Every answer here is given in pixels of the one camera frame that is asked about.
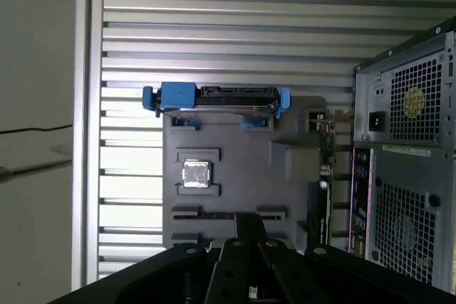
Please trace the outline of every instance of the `blue drive bracket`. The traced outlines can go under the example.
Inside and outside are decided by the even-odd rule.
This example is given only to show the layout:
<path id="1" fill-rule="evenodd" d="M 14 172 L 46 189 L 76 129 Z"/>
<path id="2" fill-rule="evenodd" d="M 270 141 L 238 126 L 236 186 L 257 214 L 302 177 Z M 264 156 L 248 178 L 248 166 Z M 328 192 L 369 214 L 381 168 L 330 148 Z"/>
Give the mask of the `blue drive bracket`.
<path id="1" fill-rule="evenodd" d="M 291 91 L 290 88 L 279 88 L 280 103 L 276 111 L 276 118 L 280 119 L 283 112 L 291 108 Z"/>
<path id="2" fill-rule="evenodd" d="M 191 82 L 163 82 L 160 89 L 161 103 L 158 105 L 158 94 L 153 87 L 142 89 L 142 107 L 155 111 L 156 117 L 164 109 L 194 108 L 196 98 L 196 84 Z"/>
<path id="3" fill-rule="evenodd" d="M 195 108 L 197 85 L 192 82 L 162 83 L 161 108 Z"/>

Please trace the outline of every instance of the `metal rack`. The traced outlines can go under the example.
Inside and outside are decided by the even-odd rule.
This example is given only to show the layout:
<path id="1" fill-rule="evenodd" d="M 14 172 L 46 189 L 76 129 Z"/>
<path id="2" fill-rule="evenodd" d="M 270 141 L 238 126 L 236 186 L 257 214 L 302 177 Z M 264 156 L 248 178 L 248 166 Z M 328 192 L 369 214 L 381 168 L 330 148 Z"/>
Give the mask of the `metal rack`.
<path id="1" fill-rule="evenodd" d="M 331 112 L 351 108 L 353 65 L 449 16 L 450 3 L 77 0 L 73 289 L 162 250 L 162 122 L 141 108 L 141 87 L 288 86 Z M 350 145 L 351 126 L 336 129 Z M 350 155 L 336 153 L 336 172 L 349 173 Z M 347 202 L 348 181 L 334 193 Z M 346 231 L 339 212 L 333 229 Z"/>

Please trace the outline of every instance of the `power supply label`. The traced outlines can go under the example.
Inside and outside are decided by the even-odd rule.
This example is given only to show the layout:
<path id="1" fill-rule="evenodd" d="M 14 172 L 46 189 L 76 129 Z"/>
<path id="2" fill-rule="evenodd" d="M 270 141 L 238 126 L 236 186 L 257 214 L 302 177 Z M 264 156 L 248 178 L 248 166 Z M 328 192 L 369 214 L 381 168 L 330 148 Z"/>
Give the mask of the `power supply label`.
<path id="1" fill-rule="evenodd" d="M 418 157 L 430 157 L 429 150 L 414 149 L 412 147 L 405 147 L 405 146 L 383 145 L 383 151 L 400 153 L 400 154 L 409 154 L 411 156 L 418 156 Z"/>

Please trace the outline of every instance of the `gray mounting plate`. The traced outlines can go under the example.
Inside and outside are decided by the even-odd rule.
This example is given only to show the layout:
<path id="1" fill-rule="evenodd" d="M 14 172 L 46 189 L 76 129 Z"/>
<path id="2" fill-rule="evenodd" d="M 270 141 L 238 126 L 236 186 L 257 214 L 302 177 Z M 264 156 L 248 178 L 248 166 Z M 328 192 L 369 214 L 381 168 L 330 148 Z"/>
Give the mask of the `gray mounting plate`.
<path id="1" fill-rule="evenodd" d="M 291 239 L 297 248 L 303 248 L 306 244 L 304 232 L 296 222 L 306 219 L 308 207 L 317 197 L 312 192 L 320 190 L 317 183 L 309 186 L 307 182 L 286 179 L 286 147 L 289 145 L 272 141 L 286 137 L 289 143 L 318 146 L 318 135 L 306 134 L 308 125 L 304 119 L 313 108 L 326 108 L 326 101 L 316 97 L 293 98 L 291 110 L 280 120 L 274 120 L 274 130 L 243 130 L 239 120 L 229 117 L 209 117 L 198 131 L 176 130 L 171 127 L 170 118 L 165 116 L 165 247 L 178 243 L 179 236 L 204 239 L 234 236 L 231 219 L 189 219 L 199 208 L 203 212 L 259 212 L 269 217 L 264 220 L 268 234 Z M 212 162 L 212 183 L 219 187 L 219 196 L 214 196 L 213 192 L 207 196 L 193 192 L 178 194 L 177 190 L 182 189 L 177 186 L 182 181 L 181 156 Z M 315 163 L 319 161 L 309 160 L 308 166 L 303 164 L 301 167 L 311 167 Z"/>

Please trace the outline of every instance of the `blue plastic tab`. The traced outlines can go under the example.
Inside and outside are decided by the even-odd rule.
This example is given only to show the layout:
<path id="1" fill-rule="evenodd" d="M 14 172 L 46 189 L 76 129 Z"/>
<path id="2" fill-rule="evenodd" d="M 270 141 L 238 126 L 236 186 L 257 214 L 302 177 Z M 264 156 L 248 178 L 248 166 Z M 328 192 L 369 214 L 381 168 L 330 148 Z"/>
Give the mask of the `blue plastic tab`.
<path id="1" fill-rule="evenodd" d="M 147 86 L 142 89 L 142 107 L 146 110 L 155 110 L 154 88 Z"/>
<path id="2" fill-rule="evenodd" d="M 242 128 L 255 128 L 255 127 L 265 127 L 266 120 L 265 119 L 246 119 L 245 117 L 242 118 L 241 127 Z"/>
<path id="3" fill-rule="evenodd" d="M 283 112 L 286 112 L 291 107 L 291 91 L 290 88 L 279 88 L 280 105 L 276 111 L 276 118 L 280 119 Z"/>
<path id="4" fill-rule="evenodd" d="M 194 108 L 196 84 L 191 82 L 162 83 L 161 108 Z"/>

